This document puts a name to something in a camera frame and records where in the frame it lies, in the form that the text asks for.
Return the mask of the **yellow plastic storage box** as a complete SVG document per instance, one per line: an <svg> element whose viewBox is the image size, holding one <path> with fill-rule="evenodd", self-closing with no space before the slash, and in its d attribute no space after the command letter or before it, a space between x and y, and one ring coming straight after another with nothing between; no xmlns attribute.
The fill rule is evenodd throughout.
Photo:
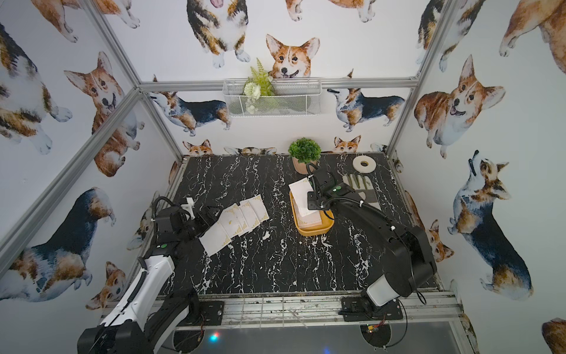
<svg viewBox="0 0 566 354"><path fill-rule="evenodd" d="M293 197L293 193L289 193L291 207L293 212L294 224L299 231L299 234L305 237L312 237L317 235L326 234L334 226L333 212L328 211L315 211L305 217L299 213L299 208Z"/></svg>

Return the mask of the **stack of stationery paper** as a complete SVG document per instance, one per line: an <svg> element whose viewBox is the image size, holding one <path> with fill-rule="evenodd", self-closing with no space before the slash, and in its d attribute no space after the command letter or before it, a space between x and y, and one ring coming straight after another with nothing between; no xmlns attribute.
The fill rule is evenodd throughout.
<svg viewBox="0 0 566 354"><path fill-rule="evenodd" d="M322 217L318 210L311 210L310 214L302 215L299 213L297 215L297 224L300 229L307 229L312 227L319 227L323 224Z"/></svg>

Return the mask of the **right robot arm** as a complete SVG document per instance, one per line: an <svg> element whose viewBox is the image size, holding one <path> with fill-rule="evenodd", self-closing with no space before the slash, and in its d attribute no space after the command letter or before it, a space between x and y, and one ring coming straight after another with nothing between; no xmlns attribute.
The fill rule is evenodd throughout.
<svg viewBox="0 0 566 354"><path fill-rule="evenodd" d="M380 252L383 275L364 291L373 305L382 307L417 293L436 274L436 261L422 228L393 221L328 170L315 168L307 178L312 186L307 194L308 209L342 215Z"/></svg>

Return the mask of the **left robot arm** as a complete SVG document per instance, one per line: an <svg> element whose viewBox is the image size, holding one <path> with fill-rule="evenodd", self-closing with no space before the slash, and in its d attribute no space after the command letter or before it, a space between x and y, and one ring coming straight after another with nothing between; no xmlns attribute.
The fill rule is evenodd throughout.
<svg viewBox="0 0 566 354"><path fill-rule="evenodd" d="M157 353L181 322L205 324L193 288L169 294L157 311L152 307L182 256L218 221L218 209L205 206L193 212L187 205L169 199L166 203L162 210L157 203L152 205L156 243L138 259L140 269L133 284L97 327L84 330L78 339L79 353Z"/></svg>

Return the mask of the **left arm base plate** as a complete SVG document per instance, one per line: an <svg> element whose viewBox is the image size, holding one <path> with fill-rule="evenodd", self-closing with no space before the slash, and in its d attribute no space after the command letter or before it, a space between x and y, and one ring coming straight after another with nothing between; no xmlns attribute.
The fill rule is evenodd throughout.
<svg viewBox="0 0 566 354"><path fill-rule="evenodd" d="M225 302L205 301L189 306L189 314L178 323L178 327L200 327L221 325Z"/></svg>

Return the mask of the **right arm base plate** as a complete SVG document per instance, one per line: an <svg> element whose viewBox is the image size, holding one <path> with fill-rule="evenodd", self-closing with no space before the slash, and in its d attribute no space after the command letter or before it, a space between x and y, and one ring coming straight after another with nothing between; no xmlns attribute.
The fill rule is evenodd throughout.
<svg viewBox="0 0 566 354"><path fill-rule="evenodd" d="M345 322L362 322L404 319L399 302L392 300L383 306L375 305L366 296L343 297L338 314Z"/></svg>

